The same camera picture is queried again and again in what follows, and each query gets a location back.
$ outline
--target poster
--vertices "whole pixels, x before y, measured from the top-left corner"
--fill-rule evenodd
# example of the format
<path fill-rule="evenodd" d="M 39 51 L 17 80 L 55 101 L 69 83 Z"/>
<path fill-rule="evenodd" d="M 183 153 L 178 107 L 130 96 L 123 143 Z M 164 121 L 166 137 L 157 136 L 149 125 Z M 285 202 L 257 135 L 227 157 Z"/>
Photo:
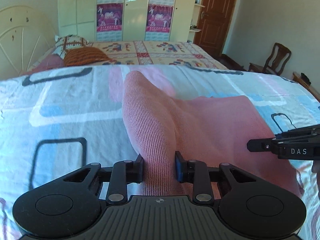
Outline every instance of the poster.
<path fill-rule="evenodd" d="M 97 33 L 122 30 L 123 3 L 97 5 Z"/>
<path fill-rule="evenodd" d="M 97 0 L 97 41 L 121 41 L 124 0 Z"/>
<path fill-rule="evenodd" d="M 148 6 L 147 32 L 169 33 L 172 18 L 171 6 L 150 4 Z"/>

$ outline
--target logo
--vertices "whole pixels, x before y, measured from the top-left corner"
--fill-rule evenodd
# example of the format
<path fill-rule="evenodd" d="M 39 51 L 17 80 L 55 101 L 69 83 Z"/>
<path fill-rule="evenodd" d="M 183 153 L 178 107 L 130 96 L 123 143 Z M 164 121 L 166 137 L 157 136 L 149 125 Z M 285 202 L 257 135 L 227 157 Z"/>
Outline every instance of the logo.
<path fill-rule="evenodd" d="M 164 201 L 163 198 L 157 198 L 157 199 L 156 199 L 156 202 L 159 203 L 159 204 L 161 204 L 163 201 Z"/>
<path fill-rule="evenodd" d="M 163 14 L 156 14 L 156 20 L 162 20 Z"/>
<path fill-rule="evenodd" d="M 110 18 L 113 18 L 113 12 L 109 12 L 109 13 L 107 12 L 107 13 L 104 15 L 104 17 L 105 17 L 105 18 L 109 18 L 109 19 L 110 19 Z"/>
<path fill-rule="evenodd" d="M 298 151 L 296 152 L 295 149 L 291 148 L 291 154 L 307 154 L 307 149 L 302 149 L 302 151 L 300 149 L 298 149 Z"/>

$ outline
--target chair backrest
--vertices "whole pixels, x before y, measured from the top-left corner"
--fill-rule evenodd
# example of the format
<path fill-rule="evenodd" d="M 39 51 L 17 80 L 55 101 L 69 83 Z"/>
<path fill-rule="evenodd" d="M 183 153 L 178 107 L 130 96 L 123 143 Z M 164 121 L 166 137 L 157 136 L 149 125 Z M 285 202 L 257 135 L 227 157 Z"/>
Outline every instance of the chair backrest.
<path fill-rule="evenodd" d="M 270 65 L 269 65 L 269 62 L 270 62 L 270 60 L 274 57 L 274 54 L 275 54 L 275 52 L 276 52 L 276 47 L 278 47 L 278 52 L 277 52 L 277 55 L 276 55 L 275 59 L 272 61 L 272 64 L 271 64 L 271 66 L 270 66 Z M 276 68 L 279 66 L 280 62 L 284 59 L 284 57 L 285 57 L 287 54 L 289 54 L 289 55 L 288 55 L 288 57 L 285 59 L 285 61 L 283 62 L 280 70 L 279 70 L 279 71 L 276 71 Z M 269 68 L 269 69 L 271 69 L 273 72 L 275 72 L 278 76 L 280 76 L 281 73 L 282 73 L 282 71 L 283 71 L 283 69 L 284 69 L 285 64 L 288 62 L 288 60 L 290 59 L 290 57 L 291 57 L 291 51 L 290 51 L 287 47 L 285 47 L 285 46 L 283 46 L 282 44 L 276 42 L 276 43 L 274 44 L 274 46 L 273 46 L 272 53 L 271 53 L 270 57 L 267 59 L 265 65 L 264 65 L 264 68 L 263 68 L 263 71 L 262 71 L 262 72 L 265 73 L 266 69 Z"/>

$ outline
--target blanket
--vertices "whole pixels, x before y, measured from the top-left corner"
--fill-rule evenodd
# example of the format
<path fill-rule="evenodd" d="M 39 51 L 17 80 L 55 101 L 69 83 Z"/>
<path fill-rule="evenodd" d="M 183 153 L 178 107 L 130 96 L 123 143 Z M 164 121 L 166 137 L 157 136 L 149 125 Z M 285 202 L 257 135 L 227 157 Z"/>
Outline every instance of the blanket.
<path fill-rule="evenodd" d="M 90 65 L 176 65 L 186 67 L 206 67 L 226 70 L 227 68 L 213 59 L 196 44 L 187 42 L 162 41 L 119 41 L 93 42 L 89 46 L 99 48 L 109 60 L 95 62 Z M 28 72 L 31 75 L 45 70 L 65 67 L 63 60 L 52 54 L 49 49 Z"/>
<path fill-rule="evenodd" d="M 60 68 L 1 81 L 0 240 L 19 238 L 11 211 L 26 191 L 87 163 L 108 167 L 136 159 L 122 118 L 124 80 L 135 70 L 180 100 L 246 96 L 274 134 L 320 123 L 320 103 L 301 85 L 275 75 L 180 65 L 108 65 Z M 290 163 L 307 207 L 299 236 L 317 240 L 320 202 L 312 161 Z M 107 188 L 104 183 L 100 198 L 105 198 Z M 137 184 L 128 185 L 129 196 L 138 193 Z"/>
<path fill-rule="evenodd" d="M 211 167 L 232 163 L 300 196 L 296 171 L 288 160 L 247 150 L 248 140 L 274 134 L 245 96 L 178 100 L 133 71 L 124 82 L 122 109 L 131 144 L 145 160 L 142 195 L 192 195 L 190 184 L 175 179 L 178 150 L 184 159 Z M 212 186 L 217 199 L 216 183 Z"/>

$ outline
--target door handle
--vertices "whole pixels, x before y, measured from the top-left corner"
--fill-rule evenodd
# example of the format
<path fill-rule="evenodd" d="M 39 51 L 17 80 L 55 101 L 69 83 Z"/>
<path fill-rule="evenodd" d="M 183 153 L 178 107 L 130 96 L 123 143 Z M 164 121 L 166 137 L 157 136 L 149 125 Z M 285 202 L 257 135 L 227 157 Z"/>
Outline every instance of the door handle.
<path fill-rule="evenodd" d="M 200 15 L 200 19 L 202 20 L 204 16 L 208 16 L 208 15 L 209 15 L 208 13 L 205 13 L 204 11 L 202 11 Z"/>

